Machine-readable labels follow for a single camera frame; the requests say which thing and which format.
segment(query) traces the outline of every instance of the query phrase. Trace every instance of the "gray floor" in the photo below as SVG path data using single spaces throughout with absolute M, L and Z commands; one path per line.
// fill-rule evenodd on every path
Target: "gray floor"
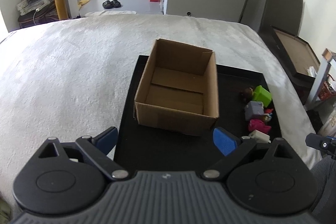
M 106 0 L 90 0 L 79 10 L 81 16 L 88 12 L 101 12 L 104 10 L 102 3 Z M 132 10 L 138 14 L 162 15 L 159 2 L 150 2 L 149 0 L 118 0 L 121 3 L 120 8 L 110 9 L 112 11 Z

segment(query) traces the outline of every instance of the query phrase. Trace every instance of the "gray toy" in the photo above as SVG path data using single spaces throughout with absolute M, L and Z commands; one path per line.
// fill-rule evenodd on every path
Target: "gray toy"
M 260 119 L 264 115 L 264 105 L 262 102 L 250 101 L 244 110 L 246 121 Z

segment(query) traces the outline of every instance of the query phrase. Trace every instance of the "person's leg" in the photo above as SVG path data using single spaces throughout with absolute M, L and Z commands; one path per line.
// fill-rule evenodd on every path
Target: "person's leg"
M 312 169 L 318 182 L 318 194 L 310 208 L 311 214 L 321 224 L 336 223 L 336 161 L 323 158 Z

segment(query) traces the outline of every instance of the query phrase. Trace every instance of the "bed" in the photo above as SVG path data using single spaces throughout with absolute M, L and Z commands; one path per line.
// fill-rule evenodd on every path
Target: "bed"
M 74 141 L 119 126 L 139 55 L 156 38 L 213 49 L 216 63 L 262 72 L 283 137 L 311 168 L 314 132 L 289 78 L 261 38 L 238 23 L 162 15 L 102 15 L 11 32 L 0 44 L 0 191 L 18 213 L 16 174 L 50 136 Z

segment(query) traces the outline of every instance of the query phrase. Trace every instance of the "green toy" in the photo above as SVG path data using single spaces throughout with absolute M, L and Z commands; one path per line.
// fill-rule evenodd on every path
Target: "green toy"
M 272 101 L 272 95 L 262 86 L 257 86 L 253 92 L 253 101 L 263 102 L 264 107 L 268 107 L 268 105 Z

